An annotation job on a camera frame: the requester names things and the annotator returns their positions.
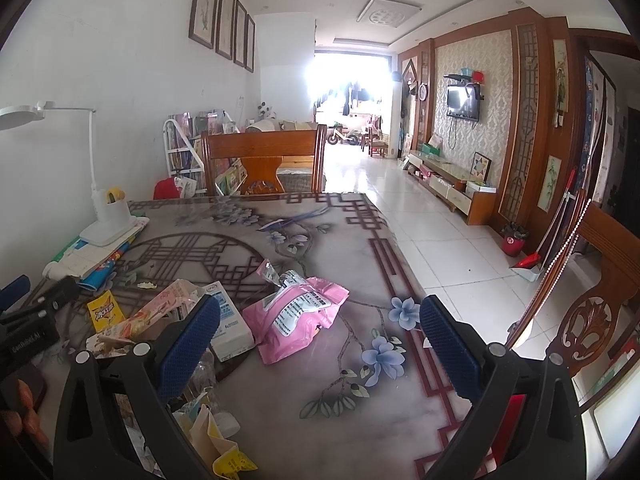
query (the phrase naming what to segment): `tv shelf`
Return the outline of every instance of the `tv shelf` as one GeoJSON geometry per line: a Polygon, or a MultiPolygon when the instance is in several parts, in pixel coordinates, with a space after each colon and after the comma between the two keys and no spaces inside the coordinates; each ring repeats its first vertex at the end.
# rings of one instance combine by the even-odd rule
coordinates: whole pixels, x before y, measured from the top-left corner
{"type": "Polygon", "coordinates": [[[442,159],[426,157],[419,152],[412,154],[420,158],[422,165],[433,172],[428,180],[419,178],[415,170],[408,172],[424,189],[441,199],[451,211],[458,209],[465,214],[467,225],[489,223],[494,211],[495,193],[476,191],[469,197],[465,194],[465,189],[466,181],[471,178],[463,168],[442,159]]]}

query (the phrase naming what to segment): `television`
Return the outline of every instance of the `television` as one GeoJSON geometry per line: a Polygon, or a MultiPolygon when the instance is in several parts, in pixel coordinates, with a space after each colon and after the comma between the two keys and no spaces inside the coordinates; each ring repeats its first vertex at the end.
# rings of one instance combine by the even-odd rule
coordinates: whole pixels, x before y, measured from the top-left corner
{"type": "Polygon", "coordinates": [[[447,115],[469,121],[480,120],[480,85],[447,86],[447,115]]]}

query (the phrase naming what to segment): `floral tablecloth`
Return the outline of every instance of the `floral tablecloth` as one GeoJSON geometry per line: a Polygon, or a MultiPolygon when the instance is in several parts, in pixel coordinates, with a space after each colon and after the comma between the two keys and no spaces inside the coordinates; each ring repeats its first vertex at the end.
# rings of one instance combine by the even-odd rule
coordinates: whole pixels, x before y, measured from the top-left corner
{"type": "MultiPolygon", "coordinates": [[[[106,283],[126,316],[176,278],[219,280],[241,310],[269,291],[255,274],[265,258],[350,291],[334,325],[308,348],[270,366],[254,350],[220,383],[220,398],[241,425],[234,439],[258,465],[254,478],[424,474],[469,404],[422,348],[423,291],[365,195],[212,197],[130,208],[150,222],[106,283]]],[[[50,437],[68,362],[94,332],[83,302],[60,312],[58,325],[62,341],[40,361],[49,383],[40,415],[50,437]]]]}

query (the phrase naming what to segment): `bookshelf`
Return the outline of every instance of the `bookshelf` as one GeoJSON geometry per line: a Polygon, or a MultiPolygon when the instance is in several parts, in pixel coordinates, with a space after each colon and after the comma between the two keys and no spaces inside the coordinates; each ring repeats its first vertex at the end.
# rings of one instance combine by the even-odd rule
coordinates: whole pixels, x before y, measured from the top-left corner
{"type": "MultiPolygon", "coordinates": [[[[207,193],[202,155],[202,134],[223,135],[238,133],[236,124],[224,110],[170,116],[164,123],[162,138],[169,176],[180,174],[197,182],[196,196],[207,193]]],[[[239,192],[246,178],[246,170],[239,159],[219,159],[216,163],[218,195],[239,192]]]]}

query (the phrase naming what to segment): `desk lamp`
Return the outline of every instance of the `desk lamp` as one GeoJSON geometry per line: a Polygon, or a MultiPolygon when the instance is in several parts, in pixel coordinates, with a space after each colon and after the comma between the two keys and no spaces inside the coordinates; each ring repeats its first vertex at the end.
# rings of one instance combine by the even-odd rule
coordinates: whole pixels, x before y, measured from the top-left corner
{"type": "Polygon", "coordinates": [[[98,189],[94,173],[94,108],[57,107],[53,101],[40,101],[35,106],[19,105],[0,109],[0,130],[10,130],[23,126],[31,121],[41,121],[46,110],[80,110],[89,112],[89,160],[91,163],[91,196],[97,221],[80,233],[85,242],[103,247],[117,240],[129,231],[136,223],[136,218],[129,213],[129,206],[124,200],[124,193],[110,201],[107,192],[98,189]]]}

